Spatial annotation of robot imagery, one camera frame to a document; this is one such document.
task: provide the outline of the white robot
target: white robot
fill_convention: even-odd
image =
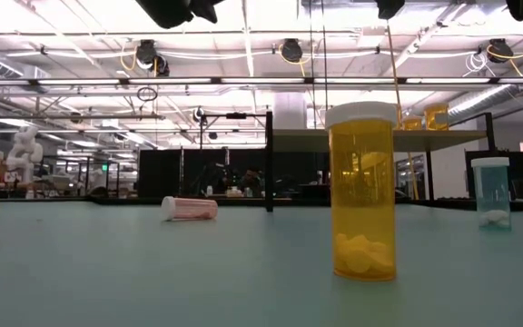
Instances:
[[[21,127],[14,136],[14,147],[5,162],[10,171],[23,170],[23,183],[31,183],[34,180],[34,163],[41,162],[44,156],[42,145],[35,142],[37,131],[37,127]]]

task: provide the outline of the metal frame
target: metal frame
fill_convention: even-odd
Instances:
[[[478,86],[480,89],[490,88],[498,84],[523,85],[523,77],[414,77],[402,76],[397,83],[405,86],[429,89],[430,86]],[[394,86],[392,77],[166,77],[166,78],[81,78],[81,79],[16,79],[0,80],[0,87],[43,86],[109,86],[123,89],[131,86],[146,85],[320,85],[331,87],[334,85],[366,86],[369,88]]]
[[[213,121],[207,126],[203,126],[199,122],[199,149],[203,149],[203,133],[210,132],[209,127],[215,124],[219,118],[226,119],[238,119],[232,118],[232,114],[236,113],[227,113],[227,114],[203,114],[201,118],[211,117],[214,118]],[[273,213],[273,112],[267,111],[265,114],[242,114],[242,117],[248,118],[253,117],[258,120],[258,118],[265,117],[265,137],[266,137],[266,146],[265,146],[265,209],[268,213]]]

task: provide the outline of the light blue table surface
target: light blue table surface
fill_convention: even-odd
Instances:
[[[397,206],[394,282],[332,274],[328,208],[0,203],[0,326],[521,326],[523,213]]]

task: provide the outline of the person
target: person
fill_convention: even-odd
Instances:
[[[245,189],[251,189],[253,197],[262,197],[263,180],[260,175],[260,169],[250,167],[240,181],[240,189],[245,193]]]

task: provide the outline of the shelf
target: shelf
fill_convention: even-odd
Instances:
[[[327,153],[324,130],[274,130],[275,152]],[[394,131],[395,152],[437,151],[487,137],[486,131]]]

